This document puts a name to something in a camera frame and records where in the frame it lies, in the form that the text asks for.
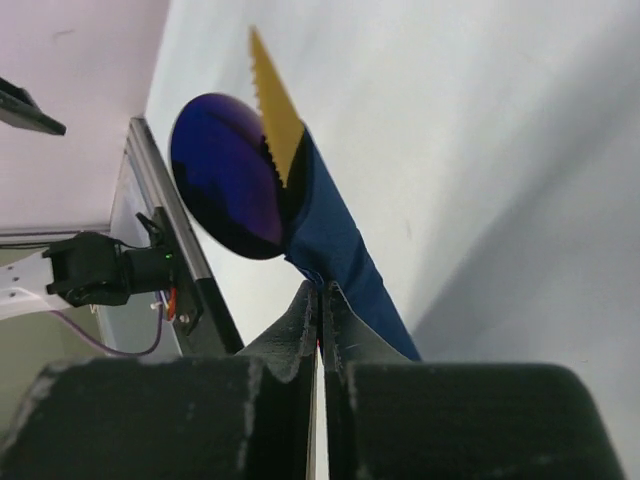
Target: yellow serrated edge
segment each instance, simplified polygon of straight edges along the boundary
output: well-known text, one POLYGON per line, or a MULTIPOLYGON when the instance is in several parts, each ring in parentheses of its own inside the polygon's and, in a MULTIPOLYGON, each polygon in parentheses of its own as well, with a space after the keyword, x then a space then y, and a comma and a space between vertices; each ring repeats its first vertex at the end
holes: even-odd
POLYGON ((304 125, 276 71, 258 30, 251 27, 254 84, 262 125, 278 175, 286 188, 304 125))

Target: dark blue fabric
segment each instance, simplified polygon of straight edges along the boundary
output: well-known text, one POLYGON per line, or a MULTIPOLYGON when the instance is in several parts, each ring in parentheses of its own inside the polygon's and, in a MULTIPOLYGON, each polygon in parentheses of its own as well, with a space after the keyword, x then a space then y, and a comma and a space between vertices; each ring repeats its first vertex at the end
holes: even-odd
POLYGON ((353 311, 398 352, 420 355, 402 323, 362 235, 305 129, 307 190, 288 232, 286 259, 318 286, 336 281, 353 311))

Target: yellow serrated object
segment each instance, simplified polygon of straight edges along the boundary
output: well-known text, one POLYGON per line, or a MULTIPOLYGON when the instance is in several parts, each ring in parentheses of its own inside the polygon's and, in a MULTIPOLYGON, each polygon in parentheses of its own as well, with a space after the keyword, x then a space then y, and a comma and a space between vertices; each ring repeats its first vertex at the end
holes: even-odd
POLYGON ((262 114, 267 144, 286 188, 291 164, 304 134, 304 125, 255 27, 251 27, 251 56, 258 108, 262 114))

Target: blue cloth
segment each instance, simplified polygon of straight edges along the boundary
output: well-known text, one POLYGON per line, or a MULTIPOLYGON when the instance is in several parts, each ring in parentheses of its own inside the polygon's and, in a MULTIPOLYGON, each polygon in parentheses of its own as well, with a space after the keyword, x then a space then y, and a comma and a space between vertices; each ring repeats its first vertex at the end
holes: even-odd
POLYGON ((303 146, 306 197, 290 225, 285 258, 318 287, 336 281, 353 311, 369 327, 405 357, 420 360, 362 235, 306 129, 303 146))

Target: purple cable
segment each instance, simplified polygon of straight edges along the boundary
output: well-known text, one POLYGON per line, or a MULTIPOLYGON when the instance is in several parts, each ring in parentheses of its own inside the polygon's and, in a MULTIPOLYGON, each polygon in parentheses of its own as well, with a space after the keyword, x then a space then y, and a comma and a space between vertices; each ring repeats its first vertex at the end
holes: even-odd
POLYGON ((143 350, 142 352, 122 352, 120 350, 115 350, 111 347, 107 347, 104 343, 99 342, 87 332, 85 332, 77 323, 71 320, 68 316, 58 310, 52 310, 52 315, 56 316, 59 320, 62 321, 67 327, 73 330, 82 340, 87 342, 92 347, 100 350, 107 355, 115 355, 118 357, 143 357, 144 355, 149 355, 154 352, 158 345, 160 344, 160 338, 162 336, 162 321, 164 319, 164 307, 162 305, 158 306, 158 328, 156 331, 156 338, 151 344, 149 348, 143 350))

